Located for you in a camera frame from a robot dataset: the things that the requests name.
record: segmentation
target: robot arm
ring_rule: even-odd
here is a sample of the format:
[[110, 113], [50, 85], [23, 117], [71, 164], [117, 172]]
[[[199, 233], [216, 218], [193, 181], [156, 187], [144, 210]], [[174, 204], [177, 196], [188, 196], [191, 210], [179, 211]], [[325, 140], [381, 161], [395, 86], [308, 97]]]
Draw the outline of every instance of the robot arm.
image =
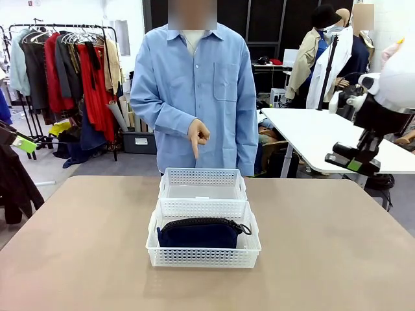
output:
[[375, 160], [383, 137], [400, 132], [415, 114], [414, 46], [405, 39], [385, 64], [382, 73], [362, 75], [360, 85], [368, 93], [360, 96], [337, 92], [329, 104], [331, 113], [349, 104], [355, 108], [354, 125], [364, 129], [356, 148], [337, 143], [326, 161], [363, 175], [373, 176], [381, 168]]

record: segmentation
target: clothing rack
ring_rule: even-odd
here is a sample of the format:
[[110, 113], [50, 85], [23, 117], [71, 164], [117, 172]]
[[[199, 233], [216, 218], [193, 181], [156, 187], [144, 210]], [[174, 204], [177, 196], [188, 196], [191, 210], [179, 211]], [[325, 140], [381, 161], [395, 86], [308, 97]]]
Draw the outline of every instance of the clothing rack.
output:
[[[119, 58], [117, 33], [116, 33], [115, 29], [113, 27], [110, 27], [110, 26], [85, 25], [85, 24], [56, 24], [56, 23], [53, 23], [53, 24], [37, 24], [36, 20], [35, 20], [35, 24], [13, 24], [13, 25], [9, 26], [8, 30], [9, 30], [9, 34], [10, 34], [10, 38], [9, 38], [10, 41], [12, 41], [12, 31], [11, 30], [12, 30], [13, 27], [52, 27], [53, 29], [55, 27], [60, 27], [60, 28], [78, 28], [78, 29], [82, 29], [82, 30], [84, 30], [84, 29], [101, 29], [102, 30], [102, 36], [104, 38], [104, 46], [105, 46], [105, 49], [107, 51], [108, 51], [108, 46], [107, 46], [107, 42], [106, 42], [105, 29], [112, 30], [113, 34], [114, 34], [115, 45], [116, 45], [116, 48], [117, 48], [117, 57]], [[106, 61], [108, 62], [108, 73], [109, 73], [109, 76], [112, 77], [111, 68], [110, 68], [111, 67], [110, 66], [110, 57], [109, 57], [108, 54], [109, 53], [107, 52], [106, 53], [106, 58], [107, 58]], [[27, 117], [26, 110], [25, 110], [25, 107], [24, 107], [24, 104], [23, 104], [23, 97], [22, 97], [22, 95], [20, 94], [19, 91], [17, 93], [18, 93], [18, 98], [19, 98], [20, 104], [21, 104], [21, 106], [23, 108], [23, 111], [25, 113], [25, 116], [26, 116], [26, 122], [27, 122], [27, 126], [29, 127], [30, 135], [34, 138], [35, 143], [39, 144], [38, 148], [45, 148], [47, 146], [49, 149], [52, 149], [53, 148], [52, 145], [53, 144], [58, 144], [58, 143], [52, 142], [51, 137], [44, 136], [43, 131], [42, 131], [42, 127], [40, 126], [38, 115], [34, 111], [33, 106], [31, 107], [31, 110], [30, 110], [30, 104], [29, 104], [29, 101], [28, 101], [28, 97], [26, 97], [26, 100], [27, 100], [26, 103], [27, 103], [27, 106], [28, 106], [28, 109], [29, 109], [29, 113], [31, 112], [32, 122], [33, 122], [34, 131], [35, 131], [36, 136], [33, 135], [32, 128], [30, 127], [29, 118]], [[39, 126], [39, 131], [36, 127], [36, 123], [34, 122], [33, 114], [35, 115], [36, 122]], [[113, 155], [114, 155], [114, 161], [118, 161], [116, 147], [114, 148]], [[36, 154], [34, 152], [33, 152], [33, 159], [36, 160]]]
[[3, 41], [5, 43], [5, 47], [6, 47], [6, 52], [7, 52], [7, 56], [8, 56], [8, 61], [10, 63], [10, 52], [8, 51], [8, 38], [5, 34], [5, 29], [0, 25], [0, 30], [1, 30], [1, 34], [3, 35]]

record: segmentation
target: floor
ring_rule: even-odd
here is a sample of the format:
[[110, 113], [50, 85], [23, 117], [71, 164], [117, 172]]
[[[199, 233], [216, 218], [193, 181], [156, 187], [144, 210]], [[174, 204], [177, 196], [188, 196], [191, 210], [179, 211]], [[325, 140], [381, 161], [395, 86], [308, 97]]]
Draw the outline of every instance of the floor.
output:
[[[21, 114], [21, 109], [13, 114], [14, 127], [24, 134], [29, 134], [27, 123]], [[49, 131], [48, 126], [42, 126], [44, 132]], [[156, 165], [156, 156], [138, 154], [119, 154], [118, 162], [113, 160], [111, 153], [104, 154], [98, 158], [91, 159], [81, 165], [73, 165], [63, 169], [65, 160], [58, 159], [52, 155], [54, 150], [38, 150], [37, 161], [28, 159], [25, 152], [16, 150], [20, 160], [35, 183], [55, 181], [54, 185], [39, 187], [42, 196], [47, 200], [70, 176], [76, 175], [111, 175], [111, 176], [160, 176]], [[304, 174], [305, 167], [298, 173], [299, 178], [310, 178]], [[392, 203], [394, 208], [390, 214], [415, 237], [415, 175], [397, 175], [396, 185], [391, 190]], [[24, 225], [6, 225], [4, 211], [0, 209], [0, 249], [13, 237], [14, 234]]]

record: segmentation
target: white wall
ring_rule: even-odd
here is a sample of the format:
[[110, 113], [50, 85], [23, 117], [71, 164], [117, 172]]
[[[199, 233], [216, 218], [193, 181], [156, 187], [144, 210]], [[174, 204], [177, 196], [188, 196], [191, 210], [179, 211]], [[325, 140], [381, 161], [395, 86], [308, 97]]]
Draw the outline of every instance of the white wall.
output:
[[108, 20], [128, 22], [131, 56], [121, 58], [124, 74], [134, 70], [134, 61], [144, 37], [143, 6], [141, 0], [0, 0], [0, 25], [8, 28], [14, 23], [79, 23], [107, 25]]
[[94, 23], [101, 24], [104, 14], [102, 0], [0, 0], [0, 24], [33, 23]]
[[130, 36], [131, 56], [122, 57], [124, 74], [134, 70], [137, 53], [144, 38], [144, 17], [141, 0], [106, 0], [106, 17], [108, 20], [127, 20]]
[[376, 53], [372, 70], [381, 70], [381, 51], [410, 32], [415, 32], [415, 0], [365, 0], [375, 4], [375, 30], [371, 32]]

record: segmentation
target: navy pouch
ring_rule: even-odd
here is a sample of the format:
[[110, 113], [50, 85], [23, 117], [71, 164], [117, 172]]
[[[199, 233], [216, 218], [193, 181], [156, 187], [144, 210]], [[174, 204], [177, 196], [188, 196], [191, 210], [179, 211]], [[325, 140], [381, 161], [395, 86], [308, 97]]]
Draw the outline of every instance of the navy pouch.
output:
[[251, 235], [245, 225], [225, 218], [190, 218], [157, 228], [162, 248], [236, 248], [238, 235]]

